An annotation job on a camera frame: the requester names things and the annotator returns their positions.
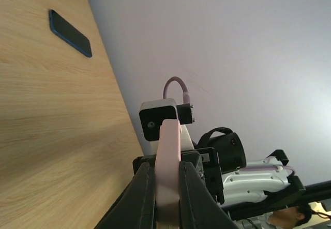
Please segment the pink phone case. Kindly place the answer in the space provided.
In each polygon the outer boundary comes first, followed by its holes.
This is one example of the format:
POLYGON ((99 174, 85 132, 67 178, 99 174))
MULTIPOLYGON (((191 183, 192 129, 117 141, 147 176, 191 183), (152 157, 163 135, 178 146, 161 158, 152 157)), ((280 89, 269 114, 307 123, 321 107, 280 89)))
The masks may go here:
POLYGON ((160 127, 155 161, 157 228, 179 228, 180 123, 166 119, 160 127))

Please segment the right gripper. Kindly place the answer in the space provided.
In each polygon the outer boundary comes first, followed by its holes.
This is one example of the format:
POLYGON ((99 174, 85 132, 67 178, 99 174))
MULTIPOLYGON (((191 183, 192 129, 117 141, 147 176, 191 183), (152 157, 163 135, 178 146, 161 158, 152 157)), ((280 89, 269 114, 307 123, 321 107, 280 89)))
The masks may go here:
POLYGON ((214 148, 184 150, 180 154, 176 153, 173 157, 171 159, 169 153, 163 157, 157 155, 137 157, 132 162, 133 172, 136 173, 140 166, 147 162, 161 172, 162 180, 169 180, 171 184, 174 184, 174 181, 178 179, 175 171, 179 167, 179 162, 190 162, 212 198, 219 204, 224 203, 222 172, 218 153, 214 148))

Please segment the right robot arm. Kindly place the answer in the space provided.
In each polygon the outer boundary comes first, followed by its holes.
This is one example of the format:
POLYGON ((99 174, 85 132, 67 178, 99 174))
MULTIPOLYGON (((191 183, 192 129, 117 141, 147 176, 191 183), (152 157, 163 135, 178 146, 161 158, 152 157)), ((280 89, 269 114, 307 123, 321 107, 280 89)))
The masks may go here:
POLYGON ((181 149, 181 126, 167 119, 159 129, 155 155, 134 160, 130 183, 140 224, 180 228, 232 228, 236 220, 330 198, 330 182, 304 186, 282 150, 246 162, 231 129, 218 128, 216 147, 181 149))

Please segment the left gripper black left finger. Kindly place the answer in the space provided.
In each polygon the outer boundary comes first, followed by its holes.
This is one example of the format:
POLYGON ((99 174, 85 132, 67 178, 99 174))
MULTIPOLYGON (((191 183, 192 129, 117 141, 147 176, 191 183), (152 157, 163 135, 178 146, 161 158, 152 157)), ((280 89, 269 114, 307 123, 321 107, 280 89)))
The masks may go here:
POLYGON ((156 228, 155 171, 143 163, 95 228, 156 228))

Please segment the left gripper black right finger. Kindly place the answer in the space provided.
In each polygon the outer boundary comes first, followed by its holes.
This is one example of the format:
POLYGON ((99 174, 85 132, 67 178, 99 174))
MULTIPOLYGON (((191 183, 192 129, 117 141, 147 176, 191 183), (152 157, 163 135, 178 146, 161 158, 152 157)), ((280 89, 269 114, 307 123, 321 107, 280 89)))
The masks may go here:
POLYGON ((237 228, 214 201, 191 162, 179 164, 179 205, 180 228, 237 228))

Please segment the black phone blue edge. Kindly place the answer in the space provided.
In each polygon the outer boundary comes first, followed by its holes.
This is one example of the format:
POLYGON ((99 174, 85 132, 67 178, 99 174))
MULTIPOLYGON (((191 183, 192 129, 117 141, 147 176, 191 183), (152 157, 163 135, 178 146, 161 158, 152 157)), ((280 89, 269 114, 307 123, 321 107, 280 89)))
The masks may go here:
POLYGON ((48 10, 49 27, 53 34, 75 48, 84 56, 91 58, 92 48, 90 40, 55 10, 48 10))

